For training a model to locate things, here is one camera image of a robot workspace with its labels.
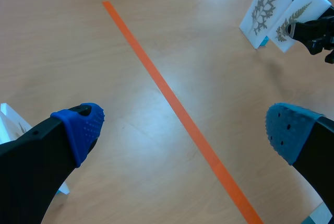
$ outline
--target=textured rubber pad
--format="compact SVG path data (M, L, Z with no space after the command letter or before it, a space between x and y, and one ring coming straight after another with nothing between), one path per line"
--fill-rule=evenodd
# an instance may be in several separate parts
M270 144L289 165L295 163L311 130L322 114L287 103L272 105L266 115Z

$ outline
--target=pressed leaf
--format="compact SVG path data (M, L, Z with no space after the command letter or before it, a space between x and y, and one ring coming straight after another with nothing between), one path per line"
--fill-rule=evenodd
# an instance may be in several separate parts
M257 6L254 7L252 12L252 30L254 31L255 35L261 31L261 29L266 29L266 19L269 19L273 15L273 11L275 10L275 6L272 3L276 0L258 0Z
M285 37L288 36L287 31L285 30L288 24L297 22L297 19L305 12L305 10L308 8L308 6L312 3L307 3L306 5L302 6L302 8L298 9L294 13L291 14L289 17L289 20L285 19L284 23L279 26L276 30L276 39L280 42L287 41Z

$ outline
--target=blue rubber fingertip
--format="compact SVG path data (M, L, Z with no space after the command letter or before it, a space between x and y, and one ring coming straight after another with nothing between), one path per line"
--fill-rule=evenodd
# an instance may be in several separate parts
M287 103L272 105L266 115L270 144L289 165L296 162L309 134L322 114Z
M104 122L103 109L97 104L83 103L81 105L91 106L88 116L82 116L69 109L51 114L51 117L60 119L65 125L67 139L77 168L86 159L92 143L100 136Z

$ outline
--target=orange tape line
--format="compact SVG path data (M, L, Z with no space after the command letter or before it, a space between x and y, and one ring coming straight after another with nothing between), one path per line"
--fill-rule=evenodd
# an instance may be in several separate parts
M243 192L235 183L230 173L227 171L226 167L219 160L218 156L216 155L208 141L205 139L204 135L201 133L195 122L184 109L181 102L178 100L176 95L168 86L167 82L161 76L158 69L154 66L152 60L146 54L146 52L141 47L131 31L128 29L115 8L109 1L104 1L102 2L102 4L118 26L119 30L122 32L127 42L137 54L138 58L146 68L147 72L151 75L152 79L157 84L162 94L165 96L166 100L174 110L175 114L193 139L194 143L197 145L198 149L201 151L204 158L209 163L218 180L223 185L231 199L234 201L235 205L244 216L246 221L248 223L255 224L263 223L258 214L255 212L254 208L251 206L251 204L243 194Z

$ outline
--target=plant specimen card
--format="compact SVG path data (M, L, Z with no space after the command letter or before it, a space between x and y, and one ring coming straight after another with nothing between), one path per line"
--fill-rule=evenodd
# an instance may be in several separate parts
M268 37L286 52L296 41L286 31L288 24L319 18L329 7L328 0L294 0L268 33Z
M260 46L291 1L253 0L239 27L254 48Z

